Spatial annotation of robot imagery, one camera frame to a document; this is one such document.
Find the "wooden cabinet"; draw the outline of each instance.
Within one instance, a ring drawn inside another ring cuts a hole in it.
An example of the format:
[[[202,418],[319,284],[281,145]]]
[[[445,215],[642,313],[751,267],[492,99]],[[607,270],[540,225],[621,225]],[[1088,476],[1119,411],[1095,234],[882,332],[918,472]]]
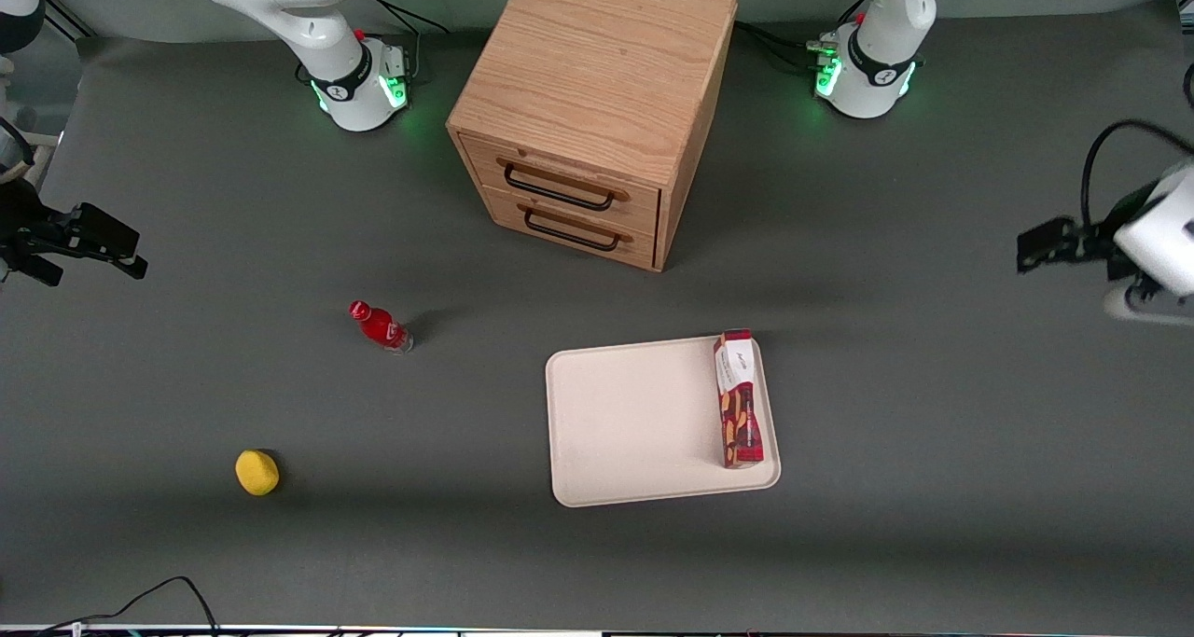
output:
[[[663,271],[737,0],[510,0],[448,131],[504,228]]]

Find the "table surface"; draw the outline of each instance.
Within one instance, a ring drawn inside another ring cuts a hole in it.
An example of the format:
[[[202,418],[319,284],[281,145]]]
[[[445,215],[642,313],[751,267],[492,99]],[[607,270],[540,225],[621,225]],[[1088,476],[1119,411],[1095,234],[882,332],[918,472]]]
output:
[[[1097,266],[1015,274],[1102,126],[1190,130],[1171,5],[943,20],[881,122],[736,35],[661,276],[492,224],[443,126],[482,42],[429,38],[367,135],[281,43],[82,45],[44,199],[140,229],[149,274],[0,296],[0,621],[187,574],[229,624],[1194,632],[1194,332],[1108,318]],[[1095,211],[1176,160],[1114,140]],[[558,505],[547,358],[726,327],[780,483]],[[252,447],[279,494],[236,486]],[[176,588],[127,618],[201,616]]]

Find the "white tray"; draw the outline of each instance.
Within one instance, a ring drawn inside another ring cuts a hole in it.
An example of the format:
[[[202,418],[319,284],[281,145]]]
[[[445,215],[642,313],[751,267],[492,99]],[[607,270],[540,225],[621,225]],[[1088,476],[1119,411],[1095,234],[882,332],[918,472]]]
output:
[[[764,489],[780,481],[780,449],[763,360],[755,344],[755,416],[763,462],[722,466],[713,369],[718,336],[611,345],[547,361],[552,491],[593,507]]]

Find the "yellow sponge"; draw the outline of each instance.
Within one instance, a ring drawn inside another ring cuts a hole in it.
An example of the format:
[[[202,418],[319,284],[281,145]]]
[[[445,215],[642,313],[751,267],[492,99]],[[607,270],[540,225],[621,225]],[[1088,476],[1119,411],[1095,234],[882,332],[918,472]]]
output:
[[[236,480],[250,495],[269,495],[278,487],[278,465],[264,451],[244,451],[236,458]]]

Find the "black metal handle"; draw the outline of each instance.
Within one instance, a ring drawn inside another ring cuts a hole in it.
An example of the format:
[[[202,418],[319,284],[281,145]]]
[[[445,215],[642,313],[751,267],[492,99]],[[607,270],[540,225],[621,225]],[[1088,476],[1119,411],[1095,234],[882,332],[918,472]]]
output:
[[[544,228],[542,224],[535,224],[535,222],[530,221],[534,211],[529,208],[524,208],[523,211],[525,211],[523,222],[525,222],[527,229],[537,230],[537,233],[546,233],[547,236],[562,237],[564,241],[576,242],[577,246],[592,247],[593,251],[614,252],[615,247],[617,247],[617,242],[622,239],[617,236],[617,234],[614,234],[614,242],[609,242],[609,245],[605,245],[605,242],[592,242],[585,237],[572,236],[571,233],[562,233],[562,230],[559,229]]]
[[[547,187],[535,186],[535,184],[530,184],[529,181],[516,181],[515,178],[511,178],[511,173],[515,173],[515,165],[506,165],[505,174],[506,184],[509,184],[509,186],[517,187],[517,190],[529,191],[533,194],[546,196],[546,198],[549,199],[564,200],[564,203],[570,204],[570,206],[584,208],[586,211],[609,211],[609,208],[614,204],[613,191],[605,196],[605,200],[602,200],[602,203],[592,203],[592,200],[576,199],[573,196],[560,194],[559,191],[550,191],[547,190]]]

